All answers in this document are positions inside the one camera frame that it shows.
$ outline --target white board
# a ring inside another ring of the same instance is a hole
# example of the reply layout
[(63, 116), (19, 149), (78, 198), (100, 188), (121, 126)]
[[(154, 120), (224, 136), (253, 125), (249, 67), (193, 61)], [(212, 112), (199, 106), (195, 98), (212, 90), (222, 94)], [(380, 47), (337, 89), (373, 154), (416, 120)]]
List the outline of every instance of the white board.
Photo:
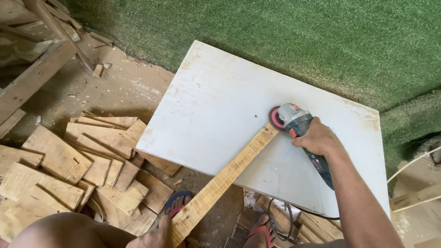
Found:
[[(292, 102), (339, 137), (389, 216), (377, 110), (194, 41), (140, 139), (138, 149), (216, 175), (268, 121)], [(339, 216), (334, 191), (302, 148), (278, 134), (235, 181), (297, 206)]]

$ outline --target foot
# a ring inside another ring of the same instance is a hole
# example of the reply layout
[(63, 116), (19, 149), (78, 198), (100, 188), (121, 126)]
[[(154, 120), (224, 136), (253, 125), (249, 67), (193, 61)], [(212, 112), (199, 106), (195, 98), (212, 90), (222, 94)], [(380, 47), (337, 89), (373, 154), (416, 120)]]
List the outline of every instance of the foot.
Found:
[[(276, 234), (274, 233), (274, 226), (271, 224), (271, 221), (269, 221), (269, 217), (267, 214), (262, 214), (251, 230), (263, 225), (268, 228), (269, 235), (271, 237), (271, 247), (273, 247)], [(265, 233), (258, 232), (251, 235), (243, 245), (243, 248), (268, 248), (268, 242), (266, 241)]]
[(173, 201), (173, 203), (172, 203), (172, 207), (169, 207), (165, 211), (165, 214), (168, 215), (171, 211), (173, 211), (175, 208), (177, 208), (178, 206), (180, 206), (182, 204), (187, 205), (190, 202), (190, 200), (191, 200), (191, 197), (189, 197), (189, 196), (186, 196), (186, 197), (181, 196), (181, 197), (176, 198), (176, 200)]

